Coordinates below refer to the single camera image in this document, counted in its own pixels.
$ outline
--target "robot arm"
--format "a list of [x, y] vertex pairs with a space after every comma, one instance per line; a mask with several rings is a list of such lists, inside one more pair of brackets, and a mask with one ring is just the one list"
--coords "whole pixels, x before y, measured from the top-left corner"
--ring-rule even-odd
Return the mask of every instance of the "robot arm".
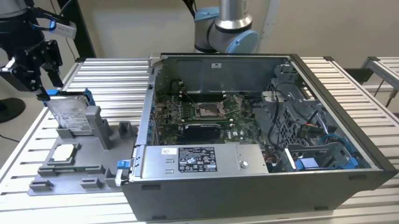
[[252, 53], [259, 35], [251, 29], [248, 0], [219, 0], [195, 14], [195, 49], [204, 53]]
[[[39, 100], [49, 96], [41, 84], [40, 68], [48, 73], [55, 87], [63, 87], [59, 67], [63, 65], [57, 42], [45, 40], [43, 31], [53, 31], [64, 19], [33, 7], [32, 0], [0, 0], [0, 48], [5, 50], [8, 64], [0, 68], [0, 76], [19, 91], [36, 94]], [[36, 18], [52, 21], [49, 28], [37, 24]]]

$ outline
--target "blue cable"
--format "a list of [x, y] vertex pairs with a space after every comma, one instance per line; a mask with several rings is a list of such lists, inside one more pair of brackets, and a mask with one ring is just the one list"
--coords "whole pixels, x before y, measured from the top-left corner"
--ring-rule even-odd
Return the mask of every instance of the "blue cable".
[[320, 138], [320, 140], [319, 140], [319, 145], [322, 145], [323, 140], [324, 140], [327, 137], [335, 137], [335, 138], [338, 138], [338, 139], [344, 143], [344, 147], [347, 148], [347, 150], [350, 151], [350, 153], [352, 152], [352, 151], [351, 151], [351, 145], [350, 145], [350, 143], [347, 142], [347, 140], [346, 140], [344, 138], [339, 137], [336, 134], [327, 134], [327, 135], [324, 135], [324, 136]]

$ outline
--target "warning label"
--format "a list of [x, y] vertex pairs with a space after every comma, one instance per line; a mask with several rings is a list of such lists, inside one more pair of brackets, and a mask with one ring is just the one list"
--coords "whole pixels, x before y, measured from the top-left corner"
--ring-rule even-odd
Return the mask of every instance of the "warning label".
[[179, 148], [179, 171], [216, 172], [216, 155], [214, 147]]

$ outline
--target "motherboard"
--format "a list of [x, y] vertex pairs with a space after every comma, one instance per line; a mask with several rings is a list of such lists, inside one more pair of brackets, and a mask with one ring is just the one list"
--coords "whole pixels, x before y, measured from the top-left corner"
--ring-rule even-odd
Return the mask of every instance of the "motherboard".
[[251, 111], [259, 99], [240, 93], [160, 95], [156, 100], [160, 145], [264, 145], [262, 130]]

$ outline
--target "aluminum extrusion table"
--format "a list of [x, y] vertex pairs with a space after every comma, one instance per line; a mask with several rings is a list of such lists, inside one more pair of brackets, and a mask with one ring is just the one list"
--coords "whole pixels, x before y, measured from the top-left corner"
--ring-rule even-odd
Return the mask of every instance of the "aluminum extrusion table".
[[[335, 61], [303, 58], [326, 88], [399, 169], [399, 121]], [[139, 125], [148, 80], [147, 59], [87, 59], [75, 63], [64, 80], [67, 91], [93, 93], [108, 122]], [[43, 109], [0, 170], [0, 222], [134, 223], [123, 193], [28, 196], [27, 190], [55, 143], [57, 122]], [[198, 223], [399, 223], [399, 175], [375, 191], [350, 198], [334, 211], [180, 221]]]
[[368, 57], [362, 67], [370, 68], [399, 90], [399, 57]]

